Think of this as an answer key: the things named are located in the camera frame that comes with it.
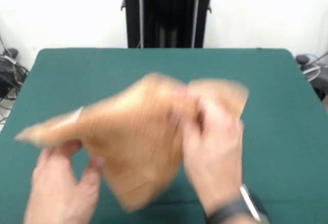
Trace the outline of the person's right hand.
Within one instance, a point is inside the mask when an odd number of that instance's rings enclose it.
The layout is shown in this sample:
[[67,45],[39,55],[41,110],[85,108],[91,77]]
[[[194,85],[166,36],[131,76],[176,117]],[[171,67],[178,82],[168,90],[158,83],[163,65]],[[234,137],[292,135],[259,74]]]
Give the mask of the person's right hand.
[[207,215],[240,196],[243,124],[208,96],[189,97],[200,120],[182,117],[184,166]]

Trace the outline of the person's left hand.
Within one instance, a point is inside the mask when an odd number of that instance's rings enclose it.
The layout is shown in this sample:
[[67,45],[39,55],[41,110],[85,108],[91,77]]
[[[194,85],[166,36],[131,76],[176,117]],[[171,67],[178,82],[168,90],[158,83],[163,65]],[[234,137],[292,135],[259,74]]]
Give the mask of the person's left hand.
[[96,209],[104,160],[91,159],[77,180],[72,156],[82,148],[72,140],[44,148],[31,178],[24,223],[89,223]]

